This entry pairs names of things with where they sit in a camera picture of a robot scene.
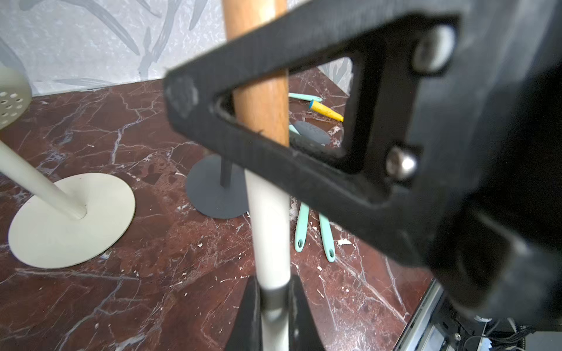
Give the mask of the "cream skimmer Royalstar mint handle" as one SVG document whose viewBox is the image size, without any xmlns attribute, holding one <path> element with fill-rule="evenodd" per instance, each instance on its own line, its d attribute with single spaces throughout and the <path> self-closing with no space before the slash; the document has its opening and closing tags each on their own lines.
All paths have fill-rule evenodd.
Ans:
<svg viewBox="0 0 562 351">
<path fill-rule="evenodd" d="M 1 67 L 1 129 L 22 116 L 32 102 L 32 87 L 26 76 L 9 67 Z"/>
</svg>

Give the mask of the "cream utensil rack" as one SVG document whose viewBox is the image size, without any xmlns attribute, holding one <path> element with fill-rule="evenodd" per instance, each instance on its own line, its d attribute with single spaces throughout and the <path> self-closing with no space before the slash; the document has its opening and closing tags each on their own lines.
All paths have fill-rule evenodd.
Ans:
<svg viewBox="0 0 562 351">
<path fill-rule="evenodd" d="M 8 234 L 11 252 L 32 267 L 61 269 L 104 253 L 136 211 L 133 190 L 121 178 L 82 173 L 53 183 L 5 144 L 1 173 L 32 193 Z"/>
</svg>

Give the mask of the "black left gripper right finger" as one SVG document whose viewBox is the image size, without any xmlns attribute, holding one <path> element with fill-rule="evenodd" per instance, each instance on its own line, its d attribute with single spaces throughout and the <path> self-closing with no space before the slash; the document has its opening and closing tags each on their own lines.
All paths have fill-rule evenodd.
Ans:
<svg viewBox="0 0 562 351">
<path fill-rule="evenodd" d="M 289 350 L 325 351 L 318 334 L 301 279 L 292 275 L 288 283 Z"/>
</svg>

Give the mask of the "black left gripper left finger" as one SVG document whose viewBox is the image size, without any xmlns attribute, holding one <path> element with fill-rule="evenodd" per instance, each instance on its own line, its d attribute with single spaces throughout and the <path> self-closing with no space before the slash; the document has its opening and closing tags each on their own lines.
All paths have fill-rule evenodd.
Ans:
<svg viewBox="0 0 562 351">
<path fill-rule="evenodd" d="M 255 276 L 247 280 L 226 351 L 261 351 L 261 289 Z"/>
</svg>

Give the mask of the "cream skimmer wooden handle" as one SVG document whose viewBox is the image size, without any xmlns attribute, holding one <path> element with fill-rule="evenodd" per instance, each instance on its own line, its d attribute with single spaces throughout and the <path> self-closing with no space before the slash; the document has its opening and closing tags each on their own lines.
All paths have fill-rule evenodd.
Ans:
<svg viewBox="0 0 562 351">
<path fill-rule="evenodd" d="M 280 17 L 286 1 L 224 1 L 225 32 L 236 39 Z M 234 91 L 238 120 L 281 146 L 289 144 L 288 73 L 285 70 Z M 261 293 L 264 350 L 289 350 L 286 292 L 291 278 L 288 194 L 245 172 L 256 276 Z"/>
</svg>

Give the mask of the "dark grey utensil rack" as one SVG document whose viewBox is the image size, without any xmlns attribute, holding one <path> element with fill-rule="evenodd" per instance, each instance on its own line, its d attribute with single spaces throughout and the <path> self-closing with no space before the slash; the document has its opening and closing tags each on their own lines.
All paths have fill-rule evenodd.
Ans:
<svg viewBox="0 0 562 351">
<path fill-rule="evenodd" d="M 249 211 L 244 170 L 218 154 L 193 165 L 185 181 L 197 211 L 215 219 L 232 219 Z"/>
</svg>

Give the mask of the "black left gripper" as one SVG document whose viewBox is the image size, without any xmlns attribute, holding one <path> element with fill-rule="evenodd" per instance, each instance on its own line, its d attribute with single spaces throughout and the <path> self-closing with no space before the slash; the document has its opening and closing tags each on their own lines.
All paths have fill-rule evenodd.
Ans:
<svg viewBox="0 0 562 351">
<path fill-rule="evenodd" d="M 235 120 L 235 89 L 343 56 L 339 149 Z M 429 268 L 460 311 L 561 327 L 560 1 L 310 1 L 164 92 L 178 133 Z"/>
</svg>

